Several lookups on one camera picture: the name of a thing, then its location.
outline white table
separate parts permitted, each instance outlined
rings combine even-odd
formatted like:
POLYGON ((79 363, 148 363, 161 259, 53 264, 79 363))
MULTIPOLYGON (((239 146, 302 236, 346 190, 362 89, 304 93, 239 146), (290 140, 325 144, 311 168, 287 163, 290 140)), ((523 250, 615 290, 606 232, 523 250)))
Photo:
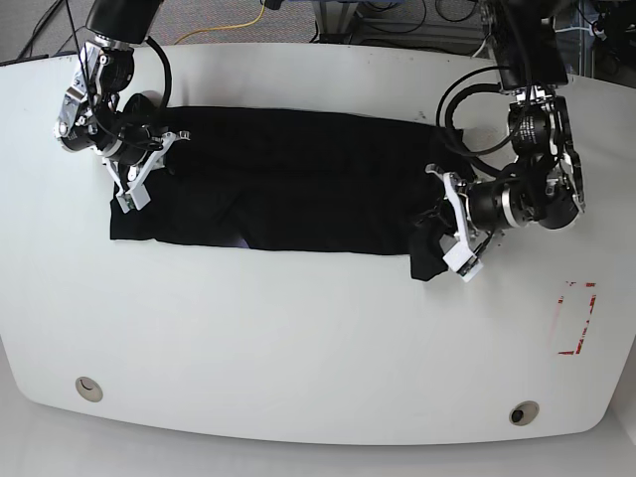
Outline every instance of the white table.
MULTIPOLYGON (((172 105, 420 122, 449 83, 485 63, 317 45, 168 54, 172 105)), ((159 61, 149 51, 135 60, 128 91, 161 91, 159 61)), ((0 335, 27 398, 157 427, 344 444, 538 437, 604 415, 636 334, 634 91, 580 78, 562 90, 589 204, 576 227, 510 232, 469 285, 451 274, 423 284, 408 257, 111 242, 108 175, 50 132, 72 68, 58 59, 0 70, 0 335), (590 290, 567 281, 596 283, 574 356, 558 352, 575 348, 590 290), (81 376, 103 401, 78 395, 81 376), (509 412, 525 400, 541 412, 514 426, 509 412)), ((467 102, 458 124, 479 126, 469 144, 503 135, 507 102, 467 102)))

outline folded garment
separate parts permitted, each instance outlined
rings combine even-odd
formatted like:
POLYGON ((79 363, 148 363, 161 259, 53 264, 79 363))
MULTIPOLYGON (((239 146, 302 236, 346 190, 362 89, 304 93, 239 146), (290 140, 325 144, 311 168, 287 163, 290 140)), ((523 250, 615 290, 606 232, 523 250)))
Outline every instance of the folded garment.
POLYGON ((152 201, 111 239, 263 250, 410 254, 413 278, 446 270, 430 211, 443 197, 429 163, 472 178, 431 126, 280 109, 168 109, 170 149, 145 182, 152 201))

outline gray carpet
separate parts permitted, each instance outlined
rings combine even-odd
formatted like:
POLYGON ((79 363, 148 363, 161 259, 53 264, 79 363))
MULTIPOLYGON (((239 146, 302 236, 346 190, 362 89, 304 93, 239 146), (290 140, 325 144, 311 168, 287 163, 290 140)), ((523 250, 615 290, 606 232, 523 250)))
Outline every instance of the gray carpet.
MULTIPOLYGON (((0 0, 0 62, 15 59, 31 37, 33 28, 54 0, 0 0)), ((77 26, 85 23, 93 0, 70 0, 77 26)), ((433 0, 426 0, 428 20, 440 20, 433 0)), ((469 12, 468 0, 441 0, 442 13, 461 17, 469 12)), ((153 26, 152 36, 162 45, 173 44, 181 35, 198 28, 245 23, 260 11, 258 0, 166 0, 153 26)), ((386 17, 418 23, 422 17, 421 0, 404 4, 382 14, 386 17)), ((51 22, 34 48, 34 55, 54 54, 70 34, 63 9, 51 22)), ((307 1, 286 1, 278 11, 266 10, 260 22, 247 28, 197 35, 186 43, 307 43, 314 35, 314 14, 307 1)), ((79 35, 80 40, 86 35, 79 35)), ((65 50, 71 50, 69 41, 65 50)))

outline cable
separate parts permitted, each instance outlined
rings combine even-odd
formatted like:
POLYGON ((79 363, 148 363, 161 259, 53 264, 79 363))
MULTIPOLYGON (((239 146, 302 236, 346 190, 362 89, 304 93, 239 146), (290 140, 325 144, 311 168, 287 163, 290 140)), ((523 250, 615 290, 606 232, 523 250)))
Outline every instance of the cable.
POLYGON ((237 28, 249 27, 251 25, 254 25, 255 23, 258 23, 258 21, 262 18, 264 13, 265 13, 265 2, 262 3, 262 8, 260 9, 260 13, 258 14, 258 16, 254 18, 251 22, 242 23, 240 25, 227 25, 223 27, 202 28, 200 30, 195 30, 194 32, 187 33, 186 35, 181 37, 179 40, 175 42, 175 45, 179 45, 181 42, 183 42, 187 38, 190 38, 193 35, 198 35, 200 33, 217 32, 219 30, 235 30, 237 28))
MULTIPOLYGON (((369 38, 367 40, 363 40, 362 42, 360 42, 360 46, 366 45, 370 42, 380 42, 380 43, 384 43, 386 45, 389 45, 391 47, 396 47, 396 48, 401 48, 403 50, 420 50, 423 52, 437 52, 437 53, 445 53, 446 55, 460 55, 463 56, 459 53, 455 53, 455 52, 451 52, 450 50, 446 50, 444 48, 437 48, 437 47, 414 47, 414 46, 409 46, 409 45, 401 45, 399 43, 395 43, 395 42, 390 42, 389 40, 384 40, 382 38, 369 38)), ((382 45, 369 45, 370 47, 382 47, 382 45)))
MULTIPOLYGON (((525 80, 526 80, 526 101, 524 103, 524 107, 522 108, 521 114, 519 114, 519 117, 517 118, 517 122, 515 123, 515 126, 512 128, 512 130, 510 131, 510 133, 508 134, 508 136, 502 140, 499 144, 496 144, 493 147, 489 147, 488 149, 484 149, 482 151, 471 151, 469 150, 465 145, 463 145, 463 143, 461 142, 461 139, 459 139, 457 137, 457 135, 455 134, 456 131, 453 131, 452 129, 446 130, 445 132, 447 134, 454 134, 454 140, 452 142, 459 142, 460 144, 463 145, 463 147, 455 147, 453 144, 448 144, 447 141, 445 141, 445 135, 442 134, 442 140, 444 140, 444 143, 446 145, 446 148, 448 150, 450 150, 451 152, 454 152, 456 154, 460 154, 464 157, 471 157, 471 158, 476 158, 477 156, 483 156, 486 154, 491 154, 493 152, 496 152, 500 149, 502 149, 504 146, 506 146, 508 143, 510 143, 513 139, 513 137, 515 136, 515 134, 517 134, 519 132, 519 130, 521 129, 521 126, 524 122, 524 119, 526 117, 526 113, 528 112, 528 109, 530 108, 531 105, 531 97, 532 97, 532 91, 533 91, 533 79, 532 79, 532 70, 531 70, 531 66, 530 66, 530 57, 528 56, 528 50, 526 49, 524 43, 523 43, 523 39, 521 37, 521 32, 519 31, 519 26, 517 25, 517 21, 515 20, 515 18, 513 17, 512 13, 510 12, 510 9, 508 8, 508 2, 507 0, 500 0, 500 3, 502 5, 502 8, 504 10, 504 13, 506 14, 506 17, 508 19, 508 23, 510 24, 510 28, 513 31, 513 35, 515 36, 515 40, 517 41, 517 44, 519 46, 519 50, 522 56, 522 60, 524 62, 524 76, 525 76, 525 80)), ((509 69, 510 67, 490 67, 493 68, 495 70, 503 70, 503 69, 509 69)), ((436 116, 436 125, 437 127, 441 128, 440 125, 440 116, 441 116, 441 108, 443 106, 443 102, 448 98, 448 96, 450 95, 450 93, 458 86, 460 85, 462 82, 464 82, 465 80, 468 80, 469 78, 472 78, 480 73, 484 73, 485 71, 491 71, 488 69, 480 69, 480 70, 476 70, 475 72, 469 73, 468 75, 462 77, 460 80, 456 81, 445 93, 444 96, 442 97, 442 100, 440 101, 438 107, 437 107, 437 116, 436 116)))
MULTIPOLYGON (((79 33, 82 30, 86 30, 86 26, 83 27, 79 27, 75 30, 75 35, 77 33, 79 33)), ((58 48, 58 50, 56 51, 56 53, 54 54, 54 57, 56 57, 57 55, 59 55, 62 52, 62 49, 67 45, 67 43, 73 39, 73 33, 71 33, 69 35, 69 37, 62 43, 62 45, 58 48)))
POLYGON ((51 7, 49 7, 49 10, 47 10, 45 12, 45 14, 42 16, 42 18, 38 22, 39 25, 36 25, 36 28, 35 28, 35 30, 33 32, 33 35, 31 35, 31 38, 29 39, 27 44, 20 51, 20 53, 18 54, 18 57, 16 58, 16 60, 21 60, 27 54, 29 49, 33 46, 34 42, 38 39, 38 37, 42 33, 42 31, 49 24, 49 22, 51 21, 53 16, 58 12, 58 9, 62 6, 64 1, 65 0, 56 0, 53 3, 53 5, 51 5, 51 7))
MULTIPOLYGON (((33 37, 36 34, 36 31, 40 28, 40 26, 46 21, 47 23, 53 19, 53 16, 58 13, 57 9, 59 7, 62 6, 62 3, 58 3, 57 1, 55 3, 53 3, 48 9, 47 11, 44 13, 44 15, 42 15, 42 17, 40 17, 40 20, 38 20, 38 23, 36 23, 36 26, 33 28, 33 32, 31 32, 31 36, 33 37)), ((33 56, 33 47, 35 45, 35 40, 33 41, 33 43, 31 44, 31 47, 29 47, 29 58, 31 58, 33 56)))
POLYGON ((555 33, 578 32, 578 31, 590 33, 590 29, 591 27, 567 27, 567 28, 561 28, 560 30, 555 30, 555 33))
POLYGON ((481 46, 479 47, 479 50, 473 53, 472 57, 470 58, 477 58, 479 55, 481 55, 481 52, 483 52, 488 46, 488 40, 490 40, 490 35, 484 38, 484 41, 481 43, 481 46))
POLYGON ((421 4, 424 7, 424 16, 422 17, 421 21, 417 24, 417 26, 414 28, 411 28, 410 30, 405 30, 403 32, 392 32, 391 30, 385 30, 384 28, 376 27, 375 25, 372 25, 371 23, 366 23, 366 25, 369 28, 378 30, 379 32, 391 33, 393 35, 403 35, 405 33, 412 33, 416 30, 419 30, 424 25, 424 23, 426 22, 426 17, 428 16, 428 7, 426 7, 426 0, 421 0, 421 4))
POLYGON ((479 246, 477 246, 477 248, 475 248, 475 255, 478 258, 481 258, 481 256, 484 254, 484 251, 486 251, 486 248, 488 247, 488 245, 490 244, 491 240, 493 239, 493 236, 495 235, 494 232, 488 232, 488 236, 486 237, 486 239, 484 241, 482 241, 479 246))
MULTIPOLYGON (((459 104, 469 96, 473 94, 477 94, 480 92, 491 92, 498 93, 500 92, 501 87, 497 83, 489 84, 489 83, 478 83, 472 84, 464 89, 462 89, 459 94, 452 98, 452 100, 448 103, 448 107, 446 107, 446 114, 444 116, 444 122, 446 123, 445 132, 450 140, 454 143, 456 147, 464 148, 466 151, 468 148, 465 144, 459 139, 459 136, 456 134, 455 124, 453 123, 453 115, 455 114, 455 110, 459 106, 459 104)), ((469 162, 476 169, 485 172, 489 176, 498 177, 500 174, 500 170, 495 167, 486 164, 478 157, 470 157, 469 162)))
POLYGON ((392 10, 393 8, 399 6, 399 3, 390 3, 386 7, 379 7, 378 5, 374 4, 373 2, 363 2, 363 5, 365 7, 367 7, 369 10, 372 10, 372 11, 378 12, 378 13, 383 13, 383 12, 387 12, 387 11, 392 10))
POLYGON ((168 106, 168 101, 170 100, 170 95, 172 94, 172 69, 170 68, 170 62, 168 61, 168 57, 165 52, 161 49, 159 44, 154 41, 152 37, 148 37, 146 43, 150 48, 154 50, 154 52, 161 60, 161 64, 163 65, 163 73, 164 73, 164 89, 163 96, 161 97, 161 102, 159 103, 159 107, 157 108, 156 115, 160 117, 166 111, 166 107, 168 106))
POLYGON ((439 5, 441 4, 442 0, 435 0, 435 12, 437 12, 437 15, 439 15, 443 20, 446 20, 447 22, 450 23, 461 23, 461 22, 465 22, 466 20, 468 20, 469 18, 471 18, 473 15, 475 15, 475 13, 477 12, 477 6, 478 6, 478 2, 475 2, 473 4, 473 8, 472 10, 468 13, 468 15, 466 15, 465 17, 462 18, 456 18, 456 19, 452 19, 452 18, 448 18, 446 17, 443 13, 441 13, 441 8, 439 8, 439 5))
POLYGON ((127 146, 134 147, 134 148, 141 149, 143 151, 148 151, 148 152, 155 152, 157 150, 161 150, 162 145, 157 142, 151 141, 153 144, 155 144, 155 146, 148 145, 147 147, 141 144, 135 144, 133 142, 130 142, 124 139, 123 137, 120 137, 118 134, 115 134, 114 132, 110 131, 109 129, 104 127, 103 124, 101 124, 101 122, 99 122, 99 118, 97 117, 97 114, 95 113, 94 104, 92 102, 92 95, 90 93, 89 86, 88 86, 89 85, 88 71, 86 69, 85 63, 81 59, 80 42, 78 41, 78 35, 75 33, 76 24, 75 24, 75 21, 73 20, 71 5, 69 5, 69 0, 63 0, 63 1, 66 3, 67 15, 69 16, 69 23, 71 24, 71 29, 73 30, 73 39, 76 44, 76 51, 78 52, 79 67, 81 68, 81 75, 83 76, 84 85, 86 86, 86 98, 88 100, 88 107, 90 107, 90 110, 93 112, 93 117, 95 118, 95 122, 106 134, 113 137, 114 139, 117 139, 118 141, 121 141, 122 144, 126 144, 127 146))
POLYGON ((309 43, 315 43, 316 39, 318 38, 318 22, 314 22, 316 25, 316 33, 314 34, 314 36, 312 37, 311 40, 309 40, 309 43))
POLYGON ((587 18, 585 18, 585 14, 583 13, 583 11, 580 9, 580 6, 578 5, 578 2, 576 2, 576 10, 578 10, 578 13, 580 13, 580 16, 582 17, 582 19, 585 21, 585 23, 587 23, 589 26, 593 27, 594 24, 592 22, 590 22, 589 20, 587 20, 587 18))

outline yellow cable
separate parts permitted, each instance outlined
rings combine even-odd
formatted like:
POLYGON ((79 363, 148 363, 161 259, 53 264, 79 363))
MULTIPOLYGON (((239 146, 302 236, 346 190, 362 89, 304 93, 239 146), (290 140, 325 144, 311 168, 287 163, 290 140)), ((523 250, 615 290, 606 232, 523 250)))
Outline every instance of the yellow cable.
POLYGON ((175 42, 175 45, 179 45, 181 42, 183 42, 187 38, 190 38, 193 35, 198 35, 200 33, 216 32, 218 30, 234 30, 236 28, 249 27, 250 25, 253 25, 254 23, 258 23, 258 20, 260 20, 262 18, 264 13, 265 13, 265 1, 263 0, 262 1, 262 8, 260 9, 260 13, 251 22, 243 23, 241 25, 227 25, 227 26, 224 26, 224 27, 202 28, 201 30, 195 30, 194 32, 190 32, 190 33, 184 35, 183 37, 181 37, 179 40, 177 40, 175 42))

